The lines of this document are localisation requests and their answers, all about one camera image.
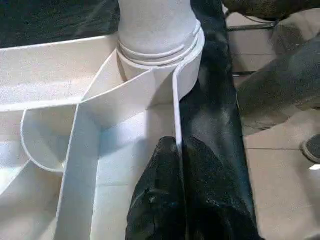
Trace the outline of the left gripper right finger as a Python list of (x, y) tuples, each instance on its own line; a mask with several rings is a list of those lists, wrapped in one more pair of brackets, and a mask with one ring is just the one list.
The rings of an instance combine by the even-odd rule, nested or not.
[(257, 225), (232, 174), (203, 141), (183, 146), (188, 236), (191, 240), (258, 240)]

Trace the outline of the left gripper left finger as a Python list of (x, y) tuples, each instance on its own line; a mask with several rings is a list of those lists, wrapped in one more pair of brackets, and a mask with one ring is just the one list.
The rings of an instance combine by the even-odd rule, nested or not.
[(127, 214), (128, 240), (183, 240), (184, 190), (176, 139), (162, 137), (135, 186)]

